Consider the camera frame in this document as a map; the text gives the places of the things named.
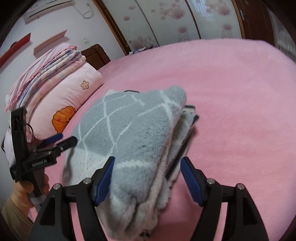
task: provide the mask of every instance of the silver bolt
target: silver bolt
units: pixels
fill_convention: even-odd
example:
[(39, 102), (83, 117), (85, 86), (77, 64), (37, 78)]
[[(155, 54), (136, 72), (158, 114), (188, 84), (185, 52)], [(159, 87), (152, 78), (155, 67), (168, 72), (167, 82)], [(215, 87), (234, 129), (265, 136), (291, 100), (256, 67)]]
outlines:
[(91, 183), (91, 179), (89, 177), (87, 177), (87, 178), (83, 179), (83, 183), (89, 184), (89, 183)]
[(239, 190), (244, 190), (244, 185), (241, 184), (241, 183), (239, 183), (239, 184), (237, 184), (237, 188), (238, 188)]
[(59, 183), (56, 183), (53, 186), (54, 190), (58, 190), (60, 187), (61, 187), (61, 184), (59, 184)]
[(215, 183), (215, 180), (213, 178), (208, 178), (207, 179), (207, 183), (208, 184), (214, 184)]

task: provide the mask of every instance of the star embroidery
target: star embroidery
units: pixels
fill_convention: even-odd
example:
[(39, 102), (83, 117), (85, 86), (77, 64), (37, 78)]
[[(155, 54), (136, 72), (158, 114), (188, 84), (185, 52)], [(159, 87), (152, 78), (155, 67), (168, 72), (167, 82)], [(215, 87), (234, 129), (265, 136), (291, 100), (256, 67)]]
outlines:
[(89, 88), (89, 83), (86, 82), (85, 80), (83, 81), (83, 83), (81, 84), (81, 87), (85, 90)]

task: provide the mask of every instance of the air conditioner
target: air conditioner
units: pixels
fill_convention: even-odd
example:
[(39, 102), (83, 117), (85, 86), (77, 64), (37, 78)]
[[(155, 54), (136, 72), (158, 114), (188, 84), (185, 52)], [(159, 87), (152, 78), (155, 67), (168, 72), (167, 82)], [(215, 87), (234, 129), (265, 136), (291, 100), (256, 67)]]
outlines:
[(73, 4), (74, 0), (39, 0), (24, 14), (25, 23), (29, 23), (48, 12)]

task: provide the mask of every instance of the pink bed sheet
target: pink bed sheet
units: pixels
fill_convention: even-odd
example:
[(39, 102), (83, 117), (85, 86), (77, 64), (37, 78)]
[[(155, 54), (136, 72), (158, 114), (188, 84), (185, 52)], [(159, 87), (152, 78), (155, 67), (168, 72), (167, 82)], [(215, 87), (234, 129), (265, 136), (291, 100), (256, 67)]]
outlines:
[[(109, 89), (144, 92), (179, 85), (200, 115), (188, 157), (223, 185), (245, 184), (270, 241), (279, 240), (296, 214), (294, 62), (262, 41), (198, 40), (111, 61), (100, 72), (104, 85), (78, 110), (65, 137)], [(62, 182), (64, 158), (46, 169), (51, 186)], [(179, 175), (150, 240), (190, 240), (201, 211)], [(72, 214), (81, 241), (77, 211)], [(223, 205), (215, 240), (221, 240), (225, 217)]]

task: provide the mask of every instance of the gray blanket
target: gray blanket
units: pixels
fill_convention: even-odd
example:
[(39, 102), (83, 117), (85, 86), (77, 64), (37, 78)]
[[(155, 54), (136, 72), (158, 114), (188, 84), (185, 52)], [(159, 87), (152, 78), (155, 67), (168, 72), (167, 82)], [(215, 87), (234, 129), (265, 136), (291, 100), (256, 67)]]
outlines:
[(148, 93), (116, 92), (86, 112), (72, 135), (63, 179), (79, 183), (116, 158), (110, 194), (97, 213), (107, 234), (131, 240), (157, 224), (170, 189), (165, 172), (186, 137), (194, 113), (182, 112), (186, 94), (178, 86)]

